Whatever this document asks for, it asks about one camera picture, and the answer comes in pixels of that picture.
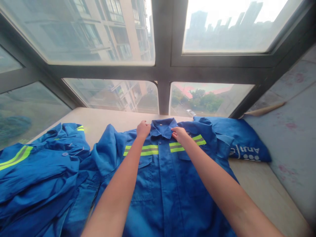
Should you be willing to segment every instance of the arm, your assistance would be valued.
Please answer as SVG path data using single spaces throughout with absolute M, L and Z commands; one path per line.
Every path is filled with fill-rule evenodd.
M 176 127 L 172 131 L 172 136 L 186 150 L 203 184 L 238 237 L 284 237 L 244 189 L 213 159 L 210 159 L 184 128 Z
M 135 189 L 142 146 L 150 132 L 150 124 L 145 122 L 138 125 L 137 138 L 103 192 L 82 237 L 122 236 Z

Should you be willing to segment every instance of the city skyline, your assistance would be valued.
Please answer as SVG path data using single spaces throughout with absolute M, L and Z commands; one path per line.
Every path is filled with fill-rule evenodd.
M 190 27 L 191 16 L 197 11 L 207 12 L 208 16 L 205 22 L 205 27 L 209 24 L 216 25 L 217 21 L 222 19 L 222 25 L 232 17 L 231 22 L 228 26 L 234 26 L 239 18 L 241 12 L 246 12 L 251 2 L 258 2 L 263 4 L 263 8 L 260 14 L 257 16 L 256 22 L 275 21 L 288 0 L 272 1 L 272 0 L 223 0 L 223 1 L 205 1 L 205 0 L 189 0 L 186 27 Z
M 215 24 L 207 25 L 208 12 L 192 13 L 190 27 L 185 30 L 183 51 L 219 53 L 264 53 L 268 51 L 281 30 L 281 24 L 280 20 L 276 25 L 272 21 L 257 21 L 264 6 L 262 1 L 251 1 L 245 11 L 238 13 L 238 18 L 233 26 L 233 16 L 231 15 L 226 20 L 220 18 Z

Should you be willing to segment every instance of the blue work uniform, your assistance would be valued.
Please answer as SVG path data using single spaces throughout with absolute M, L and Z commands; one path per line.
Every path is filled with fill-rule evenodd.
M 204 187 L 184 148 L 171 136 L 183 127 L 235 180 L 228 164 L 233 138 L 216 134 L 209 120 L 153 120 L 142 147 L 138 175 L 123 236 L 236 236 Z M 136 139 L 136 130 L 118 133 L 108 125 L 91 155 L 102 175 L 100 199 Z
M 100 184 L 89 153 L 75 123 L 0 151 L 0 236 L 79 236 Z

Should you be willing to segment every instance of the tree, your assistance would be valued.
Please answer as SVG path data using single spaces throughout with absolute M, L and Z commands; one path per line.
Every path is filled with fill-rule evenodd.
M 196 89 L 190 91 L 192 99 L 189 100 L 190 107 L 197 111 L 208 111 L 214 113 L 221 106 L 223 99 L 218 98 L 212 92 L 205 94 L 205 90 Z
M 171 106 L 172 107 L 176 107 L 180 103 L 184 104 L 184 103 L 188 102 L 188 100 L 189 99 L 178 88 L 174 88 L 172 90 L 172 96 L 171 96 Z

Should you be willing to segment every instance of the car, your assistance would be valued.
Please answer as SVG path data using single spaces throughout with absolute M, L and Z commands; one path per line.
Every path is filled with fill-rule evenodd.
M 188 112 L 188 114 L 190 115 L 190 116 L 196 116 L 197 114 L 196 113 L 194 113 L 192 110 L 190 110 L 190 109 L 188 109 L 187 110 L 187 112 Z

